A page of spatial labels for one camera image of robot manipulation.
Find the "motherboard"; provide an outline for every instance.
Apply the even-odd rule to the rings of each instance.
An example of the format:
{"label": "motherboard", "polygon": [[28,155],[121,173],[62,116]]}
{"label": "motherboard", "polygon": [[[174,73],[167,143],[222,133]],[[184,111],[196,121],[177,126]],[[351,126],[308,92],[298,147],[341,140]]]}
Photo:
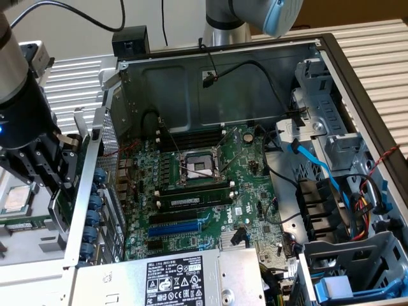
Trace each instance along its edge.
{"label": "motherboard", "polygon": [[[125,260],[246,246],[266,266],[285,267],[282,228],[264,216],[270,206],[267,219],[281,220],[256,128],[164,134],[122,144],[132,147],[117,172],[128,224]],[[233,245],[236,233],[245,241]]]}

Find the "green circuit board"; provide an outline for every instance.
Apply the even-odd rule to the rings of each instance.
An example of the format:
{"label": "green circuit board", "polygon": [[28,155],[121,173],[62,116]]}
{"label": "green circuit board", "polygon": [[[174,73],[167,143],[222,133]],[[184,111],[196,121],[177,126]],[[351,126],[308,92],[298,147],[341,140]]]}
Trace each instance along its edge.
{"label": "green circuit board", "polygon": [[[170,176],[167,181],[168,185],[162,188],[169,190],[178,188],[175,185],[180,179],[179,162],[176,158],[178,154],[177,152],[160,153],[153,142],[146,141],[139,143],[128,155],[128,158],[132,158],[134,164],[137,165],[136,170],[129,171],[131,179],[133,182],[143,181],[144,187],[143,192],[138,193],[137,199],[132,193],[127,194],[124,207],[128,226],[125,260],[160,256],[169,252],[214,249],[220,246],[223,233],[244,227],[249,235],[250,246],[257,248],[262,262],[266,265],[273,262],[273,266],[285,265],[286,259],[283,252],[282,255],[277,255],[277,244],[283,240],[281,227],[267,223],[258,215],[258,202],[265,211],[274,197],[269,173],[263,173],[262,136],[255,137],[254,128],[246,125],[228,126],[224,129],[227,133],[231,129],[233,131],[220,146],[219,168],[222,169],[230,163],[221,174],[224,180],[234,181],[235,194],[237,194],[229,204],[197,209],[198,218],[208,220],[203,224],[201,232],[149,238],[149,217],[159,213],[154,201],[154,191],[163,183],[160,173],[163,169],[163,161],[167,160]],[[244,135],[248,134],[254,136],[251,143],[243,141]],[[253,170],[251,164],[258,164],[257,171]],[[210,194],[202,193],[201,195],[208,200],[211,197]],[[268,216],[273,221],[280,221],[279,212],[273,206]],[[148,250],[148,241],[158,239],[162,240],[163,248]]]}

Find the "power supply label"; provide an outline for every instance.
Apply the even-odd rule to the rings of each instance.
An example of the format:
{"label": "power supply label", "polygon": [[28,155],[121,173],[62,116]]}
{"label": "power supply label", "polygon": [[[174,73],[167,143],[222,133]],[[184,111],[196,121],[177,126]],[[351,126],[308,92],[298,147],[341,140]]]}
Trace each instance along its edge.
{"label": "power supply label", "polygon": [[203,256],[147,264],[146,306],[205,306]]}

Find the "chip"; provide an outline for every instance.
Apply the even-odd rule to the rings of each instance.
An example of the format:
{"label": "chip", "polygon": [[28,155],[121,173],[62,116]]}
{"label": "chip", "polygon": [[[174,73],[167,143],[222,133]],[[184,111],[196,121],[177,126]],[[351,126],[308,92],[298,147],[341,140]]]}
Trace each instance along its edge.
{"label": "chip", "polygon": [[270,233],[270,227],[269,227],[269,225],[265,225],[265,226],[263,226],[263,233]]}

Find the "blue pcie slot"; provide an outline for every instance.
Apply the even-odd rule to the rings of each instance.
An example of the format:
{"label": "blue pcie slot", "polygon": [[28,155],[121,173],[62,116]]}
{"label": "blue pcie slot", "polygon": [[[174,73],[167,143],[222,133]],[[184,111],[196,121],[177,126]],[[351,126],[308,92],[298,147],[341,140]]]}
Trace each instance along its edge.
{"label": "blue pcie slot", "polygon": [[185,222],[180,224],[172,224],[166,226],[158,226],[155,228],[149,228],[149,237],[158,237],[165,235],[174,235],[179,233],[188,233],[190,231],[200,231],[201,224],[197,221]]}

